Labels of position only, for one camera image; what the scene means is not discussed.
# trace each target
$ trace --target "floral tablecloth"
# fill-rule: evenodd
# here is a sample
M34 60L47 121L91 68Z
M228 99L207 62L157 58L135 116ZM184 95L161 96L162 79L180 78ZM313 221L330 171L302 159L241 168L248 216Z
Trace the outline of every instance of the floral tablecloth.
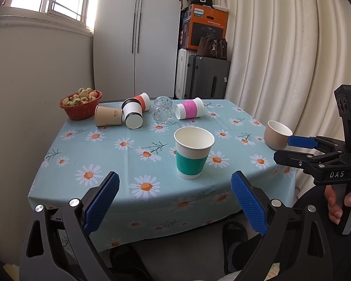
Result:
M182 102L174 100L173 105ZM230 188L231 174L241 170L270 199L292 205L295 170L278 166L263 140L265 127L228 100L204 100L201 118L154 123L144 112L139 129L99 127L91 117L68 120L47 152L28 199L32 208L60 207L82 198L109 171L120 176L120 189L99 230L90 235L98 251L142 239L183 232L238 212ZM120 107L121 103L102 104ZM216 142L201 176L180 178L176 172L173 133L199 126Z

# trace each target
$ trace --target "blue gripper pad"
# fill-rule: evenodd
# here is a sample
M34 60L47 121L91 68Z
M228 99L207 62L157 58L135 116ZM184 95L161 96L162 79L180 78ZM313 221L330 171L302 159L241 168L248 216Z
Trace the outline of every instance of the blue gripper pad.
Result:
M315 141L311 137L303 137L303 136L290 136L287 139L287 143L289 146L313 149L318 146L318 142Z
M117 173L113 172L104 187L99 191L91 205L85 211L83 229L87 236L89 236L91 232L98 230L119 188L120 177Z
M268 231L267 213L242 176L238 171L231 175L231 189L253 230L264 236Z

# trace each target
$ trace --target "white suitcase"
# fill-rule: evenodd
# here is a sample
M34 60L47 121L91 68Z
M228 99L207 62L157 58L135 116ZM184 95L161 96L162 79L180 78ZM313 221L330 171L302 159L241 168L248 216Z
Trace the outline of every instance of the white suitcase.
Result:
M175 76L175 96L178 99L184 99L189 56L196 54L195 50L186 50L184 48L178 50L177 74Z

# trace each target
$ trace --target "window sill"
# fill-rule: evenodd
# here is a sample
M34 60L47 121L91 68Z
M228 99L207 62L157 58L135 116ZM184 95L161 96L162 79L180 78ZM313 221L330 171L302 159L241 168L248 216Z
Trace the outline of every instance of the window sill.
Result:
M94 31L79 23L57 18L55 15L40 13L9 6L0 7L0 27L34 26L94 36Z

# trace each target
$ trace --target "human hand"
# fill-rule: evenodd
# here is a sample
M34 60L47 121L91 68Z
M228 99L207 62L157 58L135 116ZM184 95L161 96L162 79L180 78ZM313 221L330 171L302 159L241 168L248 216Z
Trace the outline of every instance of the human hand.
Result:
M325 198L328 201L329 219L339 224L342 216L342 208L337 204L337 196L332 186L325 187ZM348 193L344 198L344 204L351 207L351 192Z

